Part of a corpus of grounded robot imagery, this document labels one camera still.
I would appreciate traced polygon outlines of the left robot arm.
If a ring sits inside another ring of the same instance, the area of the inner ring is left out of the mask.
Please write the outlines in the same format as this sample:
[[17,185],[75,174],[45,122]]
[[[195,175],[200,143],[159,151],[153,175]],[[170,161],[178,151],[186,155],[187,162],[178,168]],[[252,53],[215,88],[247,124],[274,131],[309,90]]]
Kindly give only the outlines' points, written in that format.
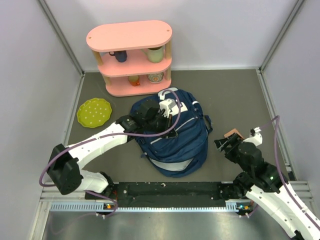
[[105,152],[126,144],[134,137],[158,137],[175,133],[181,114],[179,100],[144,101],[137,110],[124,115],[105,130],[77,144],[57,145],[51,155],[47,174],[62,195],[75,191],[91,191],[109,198],[114,191],[112,179],[102,172],[84,167]]

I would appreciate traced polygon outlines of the pink three-tier wooden shelf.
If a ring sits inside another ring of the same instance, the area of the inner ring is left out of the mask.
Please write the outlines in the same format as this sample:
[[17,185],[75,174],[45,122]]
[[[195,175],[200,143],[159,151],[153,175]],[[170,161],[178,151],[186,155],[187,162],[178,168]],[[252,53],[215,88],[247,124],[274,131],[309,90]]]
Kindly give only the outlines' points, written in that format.
[[[93,28],[86,36],[107,92],[114,97],[127,97],[157,93],[171,85],[172,65],[171,26],[161,20],[144,20],[103,24]],[[142,49],[163,47],[164,57],[152,63]],[[109,52],[126,51],[127,60],[118,62]],[[151,83],[147,75],[163,72],[160,83]],[[139,76],[139,86],[132,86],[128,76]]]

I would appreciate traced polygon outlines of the green polka dot plate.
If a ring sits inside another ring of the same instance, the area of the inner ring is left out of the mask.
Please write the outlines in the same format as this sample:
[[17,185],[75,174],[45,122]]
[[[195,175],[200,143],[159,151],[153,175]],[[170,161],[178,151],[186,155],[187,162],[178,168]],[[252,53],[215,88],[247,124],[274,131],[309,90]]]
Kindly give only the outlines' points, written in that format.
[[104,98],[92,98],[85,101],[76,113],[77,122],[85,128],[103,126],[111,117],[111,104]]

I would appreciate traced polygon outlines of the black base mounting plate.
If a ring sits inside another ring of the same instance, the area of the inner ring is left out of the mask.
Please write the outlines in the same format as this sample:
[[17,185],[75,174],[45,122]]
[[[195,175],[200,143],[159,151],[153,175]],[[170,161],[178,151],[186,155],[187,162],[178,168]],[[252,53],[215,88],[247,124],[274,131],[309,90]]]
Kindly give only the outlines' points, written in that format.
[[213,200],[244,199],[245,190],[232,182],[118,182],[110,184],[100,195],[116,200],[137,196],[204,196]]

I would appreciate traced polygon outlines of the patterned ceramic bowl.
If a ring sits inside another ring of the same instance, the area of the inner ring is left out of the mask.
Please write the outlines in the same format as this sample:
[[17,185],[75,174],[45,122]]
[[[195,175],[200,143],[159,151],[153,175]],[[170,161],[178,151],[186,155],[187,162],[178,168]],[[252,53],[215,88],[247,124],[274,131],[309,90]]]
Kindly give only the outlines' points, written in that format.
[[163,78],[164,78],[163,72],[151,73],[147,75],[147,79],[153,84],[160,83],[163,80]]

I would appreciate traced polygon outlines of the pale green mug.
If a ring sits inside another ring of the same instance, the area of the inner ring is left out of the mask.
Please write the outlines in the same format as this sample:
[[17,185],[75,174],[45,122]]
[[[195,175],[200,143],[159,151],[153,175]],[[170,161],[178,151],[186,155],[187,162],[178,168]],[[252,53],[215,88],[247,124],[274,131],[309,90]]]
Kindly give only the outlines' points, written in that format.
[[147,59],[154,64],[160,63],[164,58],[164,47],[153,47],[141,50]]

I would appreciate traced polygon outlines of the dark blue mug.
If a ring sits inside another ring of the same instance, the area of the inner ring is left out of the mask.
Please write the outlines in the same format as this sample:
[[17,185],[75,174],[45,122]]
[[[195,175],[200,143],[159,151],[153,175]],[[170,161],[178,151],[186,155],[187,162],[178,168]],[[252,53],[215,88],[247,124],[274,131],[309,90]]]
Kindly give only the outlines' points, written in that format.
[[110,56],[115,57],[115,59],[119,63],[124,63],[127,61],[127,51],[126,50],[120,50],[120,51],[111,51],[108,53]]

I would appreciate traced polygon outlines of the navy blue student backpack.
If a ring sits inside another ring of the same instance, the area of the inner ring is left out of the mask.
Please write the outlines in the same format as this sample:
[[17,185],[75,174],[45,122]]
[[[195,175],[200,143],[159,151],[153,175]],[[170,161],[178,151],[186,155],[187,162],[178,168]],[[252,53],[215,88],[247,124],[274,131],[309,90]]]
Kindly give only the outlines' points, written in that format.
[[174,130],[176,137],[136,137],[150,163],[164,176],[180,178],[198,170],[206,161],[212,121],[190,93],[171,87],[180,101],[181,113]]

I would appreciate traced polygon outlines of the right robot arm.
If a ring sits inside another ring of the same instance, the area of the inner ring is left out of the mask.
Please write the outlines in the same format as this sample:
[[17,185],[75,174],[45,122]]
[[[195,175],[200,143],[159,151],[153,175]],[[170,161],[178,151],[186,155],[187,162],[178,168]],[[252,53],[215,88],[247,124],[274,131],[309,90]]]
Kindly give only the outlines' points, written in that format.
[[258,148],[263,143],[258,127],[251,129],[248,138],[234,129],[214,143],[227,160],[242,169],[231,184],[219,186],[222,199],[247,198],[255,202],[292,240],[320,238],[319,218],[299,198],[282,172],[264,160]]

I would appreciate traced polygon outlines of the small orange cup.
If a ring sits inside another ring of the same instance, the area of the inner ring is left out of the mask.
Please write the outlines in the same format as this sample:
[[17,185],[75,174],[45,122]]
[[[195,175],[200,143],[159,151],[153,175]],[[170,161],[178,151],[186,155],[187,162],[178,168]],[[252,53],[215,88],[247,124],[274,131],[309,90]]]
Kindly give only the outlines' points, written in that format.
[[140,77],[138,75],[128,76],[127,79],[133,87],[137,87],[140,85]]

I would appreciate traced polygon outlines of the aluminium frame rail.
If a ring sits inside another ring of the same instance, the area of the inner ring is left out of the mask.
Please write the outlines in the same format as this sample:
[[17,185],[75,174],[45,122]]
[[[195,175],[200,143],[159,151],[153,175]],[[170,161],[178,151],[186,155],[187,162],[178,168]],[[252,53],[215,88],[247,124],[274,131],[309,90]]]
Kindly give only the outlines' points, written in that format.
[[[308,198],[309,189],[306,183],[290,181],[294,191],[304,202]],[[49,212],[81,212],[84,215],[97,214],[110,217],[115,213],[214,213],[234,212],[238,217],[249,218],[255,210],[262,209],[248,198],[214,200],[208,195],[201,196],[137,196],[117,200],[114,196],[89,194],[77,190],[69,196],[62,196],[58,191],[43,191],[39,201],[36,222],[31,237],[42,236],[45,220]]]

